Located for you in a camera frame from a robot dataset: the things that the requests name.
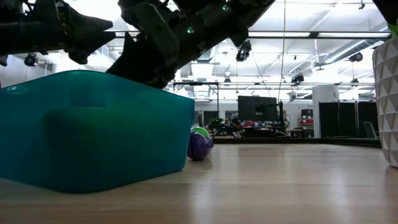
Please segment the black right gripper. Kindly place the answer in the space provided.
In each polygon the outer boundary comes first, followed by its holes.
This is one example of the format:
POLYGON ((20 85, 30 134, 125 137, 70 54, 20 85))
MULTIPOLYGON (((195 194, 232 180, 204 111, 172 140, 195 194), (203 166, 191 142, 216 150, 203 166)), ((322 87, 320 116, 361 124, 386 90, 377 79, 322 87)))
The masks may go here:
POLYGON ((163 89, 175 77, 175 68, 197 59, 225 39, 231 39, 237 47, 242 45, 249 36, 249 28, 274 0, 180 0, 174 3, 185 17, 174 23, 172 30, 169 20, 175 16, 166 1, 119 3, 122 19, 139 31, 135 41, 148 44, 146 57, 152 80, 143 84, 158 89, 163 89))

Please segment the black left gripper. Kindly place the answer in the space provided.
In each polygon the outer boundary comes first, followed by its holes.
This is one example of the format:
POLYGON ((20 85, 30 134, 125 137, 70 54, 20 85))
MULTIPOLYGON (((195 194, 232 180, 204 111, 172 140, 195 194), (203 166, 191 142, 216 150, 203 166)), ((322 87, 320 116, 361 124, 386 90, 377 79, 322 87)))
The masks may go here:
POLYGON ((1 55, 68 49, 71 60, 86 65, 88 57, 116 34, 100 32, 71 43, 68 31, 112 26, 112 21, 80 14, 65 1, 1 0, 1 55))

